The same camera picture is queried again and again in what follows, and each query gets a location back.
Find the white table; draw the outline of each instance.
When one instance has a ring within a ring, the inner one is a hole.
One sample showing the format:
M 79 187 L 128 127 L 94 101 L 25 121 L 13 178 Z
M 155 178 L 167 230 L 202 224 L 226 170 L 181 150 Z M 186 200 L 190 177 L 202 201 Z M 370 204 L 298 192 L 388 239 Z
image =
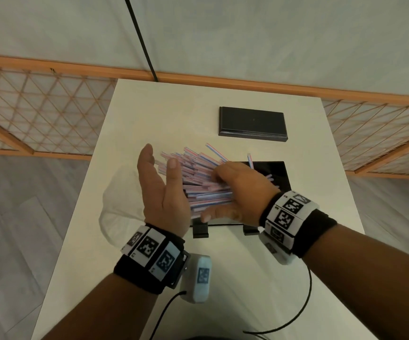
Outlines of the white table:
M 220 106 L 280 111 L 286 143 L 218 136 Z M 285 161 L 293 189 L 315 200 L 340 223 L 363 232 L 321 101 L 219 88 L 119 80 L 83 183 L 32 339 L 40 339 L 108 273 L 120 257 L 101 234 L 102 193 L 122 165 L 135 163 L 151 143 L 155 154 L 205 151 L 211 143 L 230 160 Z M 189 252 L 213 260 L 209 300 L 176 300 L 158 329 L 158 339 L 220 335 L 254 339 L 242 330 L 268 330 L 294 316 L 308 292 L 308 273 L 296 259 L 278 264 L 256 236 L 241 227 L 212 227 L 209 238 L 186 235 Z M 147 339 L 168 299 L 159 297 L 142 338 Z M 315 276 L 309 305 L 292 325 L 270 339 L 373 339 L 373 335 Z

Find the right hand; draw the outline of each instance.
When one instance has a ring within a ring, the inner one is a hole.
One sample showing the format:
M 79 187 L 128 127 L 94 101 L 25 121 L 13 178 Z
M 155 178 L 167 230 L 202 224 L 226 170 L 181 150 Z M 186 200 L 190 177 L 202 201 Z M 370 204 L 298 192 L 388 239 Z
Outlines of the right hand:
M 253 227 L 259 226 L 259 219 L 270 200 L 280 192 L 264 175 L 241 162 L 228 161 L 217 166 L 212 180 L 226 182 L 233 192 L 233 202 L 215 205 L 201 212 L 201 221 L 228 217 Z

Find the white sensor device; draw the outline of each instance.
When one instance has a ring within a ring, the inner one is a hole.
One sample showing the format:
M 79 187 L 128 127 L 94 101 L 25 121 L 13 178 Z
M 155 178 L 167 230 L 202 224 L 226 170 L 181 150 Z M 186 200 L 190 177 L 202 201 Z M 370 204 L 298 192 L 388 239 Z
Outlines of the white sensor device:
M 185 272 L 181 278 L 179 291 L 186 291 L 181 298 L 189 303 L 204 303 L 209 296 L 211 282 L 211 257 L 190 253 Z

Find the black cable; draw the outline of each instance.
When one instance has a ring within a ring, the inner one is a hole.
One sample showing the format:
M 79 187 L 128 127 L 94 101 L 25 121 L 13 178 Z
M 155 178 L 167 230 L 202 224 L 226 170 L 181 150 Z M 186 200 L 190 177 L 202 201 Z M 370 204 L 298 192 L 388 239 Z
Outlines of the black cable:
M 280 329 L 283 329 L 283 328 L 289 326 L 291 323 L 293 323 L 293 322 L 302 314 L 303 310 L 304 310 L 305 307 L 307 306 L 308 301 L 309 301 L 309 299 L 310 299 L 310 295 L 311 295 L 311 271 L 310 271 L 309 268 L 308 268 L 308 274 L 309 274 L 309 276 L 310 276 L 310 289 L 308 290 L 308 296 L 307 296 L 307 299 L 305 300 L 304 306 L 302 307 L 302 309 L 299 310 L 299 312 L 297 313 L 296 316 L 294 316 L 289 322 L 285 323 L 284 325 L 282 325 L 282 326 L 280 326 L 280 327 L 278 327 L 278 328 L 272 329 L 272 330 L 270 330 L 270 331 L 264 331 L 264 332 L 248 332 L 248 331 L 242 331 L 242 332 L 245 333 L 245 334 L 252 334 L 252 335 L 254 335 L 254 336 L 259 337 L 259 336 L 258 336 L 259 334 L 268 334 L 268 333 L 277 332 L 277 331 L 279 331 Z
M 127 9 L 129 10 L 129 13 L 131 14 L 132 22 L 134 24 L 135 30 L 137 31 L 138 39 L 140 40 L 141 47 L 143 48 L 143 52 L 145 53 L 145 57 L 146 57 L 146 60 L 148 61 L 149 68 L 151 69 L 152 76 L 154 76 L 154 81 L 159 82 L 156 72 L 154 71 L 154 68 L 152 67 L 151 60 L 148 55 L 148 50 L 146 50 L 145 41 L 143 40 L 143 37 L 140 32 L 140 28 L 138 27 L 137 19 L 135 18 L 135 13 L 134 13 L 134 10 L 132 9 L 131 2 L 130 0 L 124 0 L 124 1 L 126 2 Z
M 165 312 L 167 311 L 167 308 L 169 307 L 169 305 L 173 302 L 173 300 L 174 300 L 176 297 L 181 296 L 181 295 L 185 295 L 186 293 L 187 293 L 186 291 L 181 291 L 181 292 L 178 292 L 178 293 L 177 293 L 176 295 L 174 295 L 173 297 L 171 297 L 171 299 L 169 300 L 169 302 L 168 302 L 167 305 L 165 306 L 164 311 L 162 311 L 162 314 L 160 315 L 159 320 L 157 321 L 157 324 L 156 324 L 156 326 L 154 327 L 154 330 L 152 331 L 152 334 L 151 334 L 151 337 L 149 338 L 149 340 L 152 340 L 152 338 L 154 337 L 154 334 L 156 333 L 157 327 L 159 326 L 160 321 L 162 320 L 162 317 L 164 316 Z

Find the black box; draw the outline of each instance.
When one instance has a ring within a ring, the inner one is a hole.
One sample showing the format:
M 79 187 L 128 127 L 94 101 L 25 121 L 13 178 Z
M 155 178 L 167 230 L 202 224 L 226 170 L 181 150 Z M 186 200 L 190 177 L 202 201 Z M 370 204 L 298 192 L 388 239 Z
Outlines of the black box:
M 219 136 L 288 140 L 283 113 L 235 107 L 220 107 Z

